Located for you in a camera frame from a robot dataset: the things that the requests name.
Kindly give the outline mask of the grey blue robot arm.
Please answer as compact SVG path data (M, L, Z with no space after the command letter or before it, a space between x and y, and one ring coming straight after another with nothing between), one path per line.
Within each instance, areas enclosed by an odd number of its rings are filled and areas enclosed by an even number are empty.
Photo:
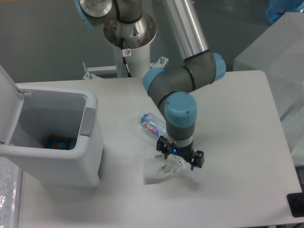
M177 155L192 168L201 168L204 153L193 149L197 105L191 92L221 79L226 64L221 55L211 53L190 0L164 1L184 66L172 71L153 67L143 76L143 86L166 121L166 136L156 149L165 157ZM133 77L127 50L146 46L156 35L151 17L143 12L140 0L77 0L83 23L104 26L109 43L119 48L127 77Z

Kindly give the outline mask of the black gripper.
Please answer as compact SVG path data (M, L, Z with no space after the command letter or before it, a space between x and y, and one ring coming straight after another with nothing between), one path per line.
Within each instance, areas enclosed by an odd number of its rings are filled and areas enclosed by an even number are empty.
M191 170L194 170L194 168L202 168L204 164L204 152L194 151L193 141L187 146L181 147L174 142L170 142L164 136L160 136L156 144L156 150L161 152L165 159L168 159L171 154L182 157L190 164Z

